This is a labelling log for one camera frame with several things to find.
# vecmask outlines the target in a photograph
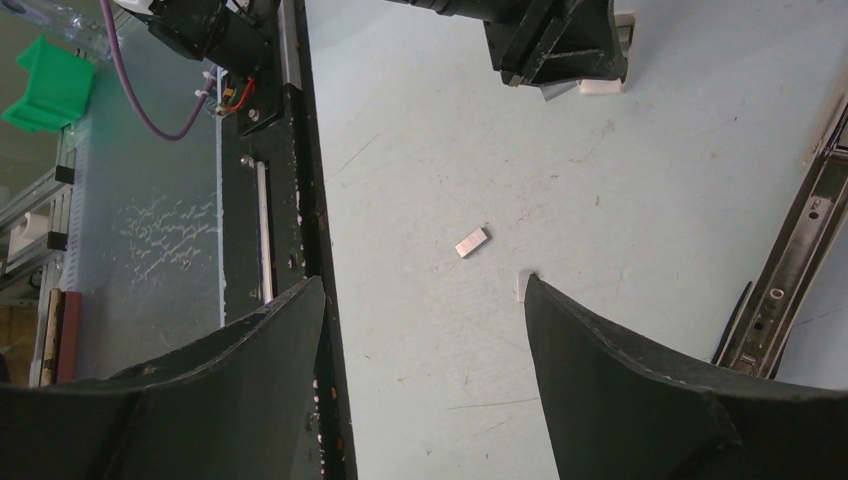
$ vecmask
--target red wire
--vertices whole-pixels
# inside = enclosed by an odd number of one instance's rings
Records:
[[[247,97],[252,95],[253,91],[256,90],[256,85],[253,84],[253,81],[254,80],[252,78],[247,81],[247,86],[244,87],[244,93],[241,94],[241,100],[239,100],[239,103],[237,103],[236,106],[229,108],[229,111],[235,112],[244,106],[244,102],[247,101]]]

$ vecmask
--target metal frame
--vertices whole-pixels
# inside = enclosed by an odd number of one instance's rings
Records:
[[[59,145],[57,147],[56,168],[70,169],[74,172],[76,167],[76,148],[70,142],[68,133],[73,130],[73,125],[62,129],[59,133]],[[71,199],[73,188],[62,190],[50,201],[49,222],[51,233],[63,235],[67,240],[71,216]],[[38,296],[38,323],[35,330],[35,344],[32,352],[32,363],[29,369],[29,386],[37,387],[41,379],[41,364],[44,359],[44,340],[47,336],[47,311],[50,289],[59,286],[62,278],[62,267],[64,263],[64,252],[54,252],[42,258],[41,266],[41,289]]]
[[[276,15],[269,15],[268,4],[254,2],[250,13],[258,19],[258,28],[278,35],[282,118],[264,128],[245,129],[243,116],[231,115],[221,125],[225,322],[256,308],[267,296],[269,265],[275,294],[303,278],[321,276],[327,303],[315,359],[315,405],[307,418],[306,430],[312,433],[304,443],[309,448],[313,441],[316,449],[320,446],[321,453],[314,458],[320,460],[318,470],[324,478],[356,478],[306,9],[303,0],[282,0],[276,4]],[[263,102],[260,108],[267,108],[265,103],[273,98],[272,93],[253,97]],[[240,159],[245,156],[253,160],[254,169],[244,168]],[[261,179],[262,165],[267,183]],[[267,202],[262,200],[262,185],[267,188]]]
[[[0,233],[15,227],[28,212],[61,195],[74,183],[74,170],[56,165],[0,210]]]
[[[746,288],[730,320],[714,362],[719,366],[774,378],[795,316],[845,219],[848,106],[841,108],[831,133],[819,142],[759,280]]]
[[[0,290],[4,290],[27,275],[35,272],[63,253],[67,235],[47,232],[17,252],[14,257],[0,261]]]

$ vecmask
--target wooden block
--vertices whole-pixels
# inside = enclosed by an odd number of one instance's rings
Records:
[[[0,307],[0,347],[12,343],[12,308]]]
[[[56,354],[58,353],[62,328],[62,297],[62,291],[58,288],[50,290],[50,302],[47,308],[47,334],[44,339],[44,359],[41,362],[41,381],[39,382],[42,387],[55,383]]]
[[[8,341],[3,338],[3,347],[10,347],[6,352],[6,364],[9,366],[9,376],[13,385],[29,386],[29,369],[32,365],[32,351],[35,344],[35,328],[38,322],[38,309],[33,307],[6,307],[8,320]]]
[[[77,338],[82,315],[82,294],[65,292],[65,308],[62,314],[62,340],[59,342],[59,366],[56,383],[74,379],[77,365]]]

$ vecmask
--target white plastic piece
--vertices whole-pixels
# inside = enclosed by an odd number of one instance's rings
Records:
[[[518,281],[515,284],[515,300],[518,303],[524,303],[524,298],[527,295],[527,283],[530,282],[530,275],[534,275],[535,273],[533,270],[522,270],[518,272]]]
[[[47,233],[48,223],[44,215],[27,213],[26,219],[12,229],[9,235],[9,258]]]
[[[153,15],[153,12],[150,11],[153,0],[114,0],[114,2],[131,12]]]
[[[624,91],[624,83],[618,80],[579,80],[577,87],[583,95],[612,95]]]

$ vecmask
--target scratch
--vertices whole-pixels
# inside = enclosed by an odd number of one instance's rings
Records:
[[[804,320],[803,322],[796,322],[796,323],[795,323],[795,326],[797,327],[797,326],[799,326],[799,325],[803,325],[803,324],[805,324],[805,323],[810,323],[810,322],[812,322],[813,320],[818,320],[818,319],[820,319],[820,318],[828,317],[828,316],[830,316],[830,315],[833,315],[834,313],[841,312],[842,310],[845,310],[846,308],[848,308],[848,305],[845,305],[845,306],[844,306],[844,307],[842,307],[842,308],[837,308],[836,310],[831,310],[831,311],[829,311],[829,312],[822,313],[821,315],[816,315],[815,317],[812,317],[812,318],[808,318],[808,319]]]
[[[612,300],[613,305],[618,305],[618,291],[621,289],[621,284],[624,283],[624,278],[627,276],[627,267],[630,265],[630,256],[632,253],[633,249],[631,248],[630,253],[627,254],[627,258],[624,260],[624,267],[618,275],[618,282],[615,284],[615,297]]]
[[[583,155],[583,158],[581,158],[580,160],[571,159],[571,163],[582,163],[583,160],[588,159],[593,153],[595,153],[595,149],[598,148],[598,145],[601,144],[601,141],[604,139],[604,137],[606,137],[608,133],[612,133],[614,131],[615,123],[613,123],[611,119],[607,120],[607,123],[604,124],[604,128],[601,129],[601,136],[598,137],[598,139],[595,141],[595,144],[592,145],[592,148],[589,149],[589,152],[586,155]]]
[[[356,157],[358,157],[360,153],[364,152],[365,149],[368,148],[368,145],[371,145],[372,143],[374,143],[374,140],[377,140],[377,137],[379,137],[379,136],[380,136],[380,134],[378,133],[377,135],[374,135],[374,138],[372,138],[371,140],[368,140],[368,143],[366,143],[362,148],[360,148],[358,152],[353,154],[353,156],[350,157],[350,160],[346,161],[345,164],[342,165],[342,168],[338,169],[336,171],[336,173],[330,175],[329,178],[327,178],[327,180],[331,180],[336,175],[342,173],[342,170],[347,168],[347,166],[350,165],[350,162],[354,161],[356,159]]]
[[[506,423],[506,420],[504,420],[503,422],[501,422],[501,423],[499,423],[499,424],[497,424],[497,425],[494,425],[494,426],[492,426],[492,427],[487,428],[487,429],[486,429],[486,431],[484,431],[483,433],[491,432],[492,430],[494,430],[494,429],[496,429],[496,428],[500,427],[500,426],[501,426],[501,425],[503,425],[504,423]]]
[[[450,407],[448,410],[460,410],[460,409],[463,409],[463,408],[499,407],[499,406],[502,406],[502,405],[515,405],[517,403],[533,402],[535,400],[539,400],[539,397],[525,398],[524,400],[513,400],[512,402],[477,403],[477,404],[474,404],[474,405],[461,405],[461,406],[458,406],[458,407]]]

